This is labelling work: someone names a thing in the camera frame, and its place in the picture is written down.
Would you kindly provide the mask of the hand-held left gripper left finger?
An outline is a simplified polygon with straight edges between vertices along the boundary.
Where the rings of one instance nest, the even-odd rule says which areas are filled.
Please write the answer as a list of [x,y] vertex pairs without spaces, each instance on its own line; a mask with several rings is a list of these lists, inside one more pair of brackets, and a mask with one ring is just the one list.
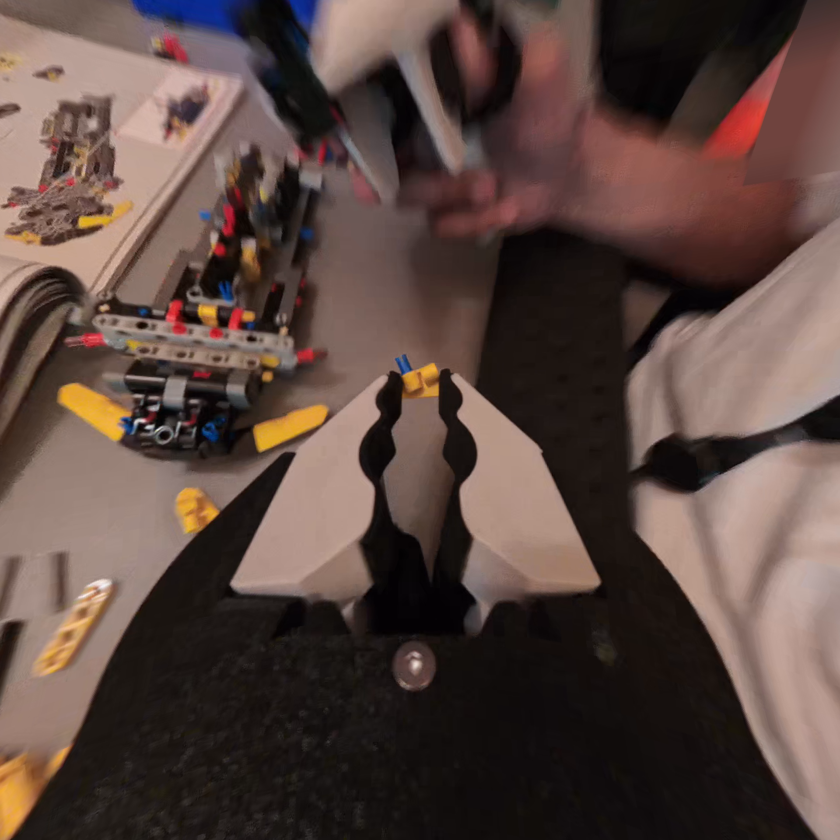
[[330,602],[364,630],[364,596],[388,575],[387,561],[369,558],[370,539],[393,525],[383,475],[402,408],[392,371],[298,448],[231,580],[237,595]]

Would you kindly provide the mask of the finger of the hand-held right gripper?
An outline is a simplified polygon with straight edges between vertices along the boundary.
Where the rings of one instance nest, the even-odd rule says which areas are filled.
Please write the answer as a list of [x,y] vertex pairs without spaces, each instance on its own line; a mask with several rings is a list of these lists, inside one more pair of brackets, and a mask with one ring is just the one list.
[[341,92],[384,66],[428,53],[458,1],[323,1],[313,17],[313,71]]
[[384,205],[394,205],[400,187],[392,139],[395,111],[384,88],[360,79],[338,96],[343,111],[342,142],[355,168]]

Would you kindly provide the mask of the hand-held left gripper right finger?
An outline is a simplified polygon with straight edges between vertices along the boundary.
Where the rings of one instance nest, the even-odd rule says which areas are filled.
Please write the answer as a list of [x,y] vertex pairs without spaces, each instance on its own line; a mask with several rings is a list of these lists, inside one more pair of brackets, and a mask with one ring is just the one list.
[[601,585],[541,447],[460,374],[441,371],[444,459],[455,477],[437,560],[441,586],[464,596],[478,632],[501,603],[594,593]]

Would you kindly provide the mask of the yellow lego elbow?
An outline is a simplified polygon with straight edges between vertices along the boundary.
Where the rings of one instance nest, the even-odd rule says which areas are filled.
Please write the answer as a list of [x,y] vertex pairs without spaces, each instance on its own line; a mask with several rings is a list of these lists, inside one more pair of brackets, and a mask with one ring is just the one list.
[[219,514],[219,509],[201,489],[187,487],[175,498],[175,516],[185,535],[196,534],[205,529]]

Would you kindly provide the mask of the person's right forearm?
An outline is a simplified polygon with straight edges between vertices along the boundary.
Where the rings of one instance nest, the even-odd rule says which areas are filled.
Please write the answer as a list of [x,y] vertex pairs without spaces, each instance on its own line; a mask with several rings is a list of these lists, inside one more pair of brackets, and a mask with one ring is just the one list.
[[699,285],[749,287],[810,234],[797,182],[745,185],[746,171],[594,109],[577,125],[556,224]]

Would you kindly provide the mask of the partly built lego car chassis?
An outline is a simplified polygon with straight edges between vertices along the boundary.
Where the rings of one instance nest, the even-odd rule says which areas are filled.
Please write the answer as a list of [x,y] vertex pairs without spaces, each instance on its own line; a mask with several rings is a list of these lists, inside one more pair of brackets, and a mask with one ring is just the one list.
[[298,347],[292,332],[307,287],[322,168],[296,154],[269,161],[246,144],[222,163],[220,177],[206,256],[180,252],[150,306],[103,297],[92,331],[65,340],[114,350],[129,365],[108,384],[122,402],[73,383],[59,389],[58,405],[147,458],[227,455],[247,435],[262,453],[315,431],[329,414],[316,405],[241,425],[268,385],[327,356]]

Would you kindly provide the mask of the yellow lego beam with holes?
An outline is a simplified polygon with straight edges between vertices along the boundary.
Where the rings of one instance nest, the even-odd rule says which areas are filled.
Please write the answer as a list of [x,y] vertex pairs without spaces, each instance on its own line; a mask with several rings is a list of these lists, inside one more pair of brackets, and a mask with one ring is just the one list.
[[111,579],[98,579],[82,589],[35,660],[31,676],[52,676],[75,661],[109,607],[117,588]]

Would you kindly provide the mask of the lego instruction booklet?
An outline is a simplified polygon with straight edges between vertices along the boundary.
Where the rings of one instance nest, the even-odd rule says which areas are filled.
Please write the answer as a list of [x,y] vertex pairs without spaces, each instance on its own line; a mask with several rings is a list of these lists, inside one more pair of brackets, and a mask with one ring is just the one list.
[[240,77],[2,16],[1,435],[73,308],[120,278]]

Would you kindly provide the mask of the short black lego axle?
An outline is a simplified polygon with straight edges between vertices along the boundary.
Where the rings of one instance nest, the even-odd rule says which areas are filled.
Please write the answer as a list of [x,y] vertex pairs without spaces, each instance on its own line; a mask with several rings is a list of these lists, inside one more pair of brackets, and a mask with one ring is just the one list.
[[19,620],[5,621],[1,625],[1,661],[0,661],[0,692],[4,696],[7,680],[14,663],[20,638],[25,630],[26,622]]

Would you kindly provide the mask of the pile of yellow lego pieces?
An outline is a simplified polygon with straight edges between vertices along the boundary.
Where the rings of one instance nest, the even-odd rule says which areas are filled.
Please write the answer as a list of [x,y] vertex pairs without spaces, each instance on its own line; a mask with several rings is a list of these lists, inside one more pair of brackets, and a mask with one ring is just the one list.
[[43,759],[21,752],[1,762],[1,838],[10,839],[28,818],[47,784],[61,768],[73,744]]

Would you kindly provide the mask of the blue plastic bin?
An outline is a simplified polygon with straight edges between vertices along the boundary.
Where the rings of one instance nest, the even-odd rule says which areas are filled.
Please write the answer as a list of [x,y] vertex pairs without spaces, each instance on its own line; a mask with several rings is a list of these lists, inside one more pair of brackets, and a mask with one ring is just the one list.
[[259,2],[132,1],[132,5],[147,18],[229,34],[260,35],[266,28],[264,15],[251,12],[251,8],[259,5]]

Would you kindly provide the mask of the orange traffic cone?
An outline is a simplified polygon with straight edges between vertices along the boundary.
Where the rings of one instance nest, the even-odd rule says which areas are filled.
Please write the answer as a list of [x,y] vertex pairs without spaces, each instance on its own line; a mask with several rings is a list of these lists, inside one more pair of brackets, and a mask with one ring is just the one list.
[[779,53],[704,143],[701,150],[704,159],[729,161],[749,158],[758,140],[792,40],[793,36],[788,38]]

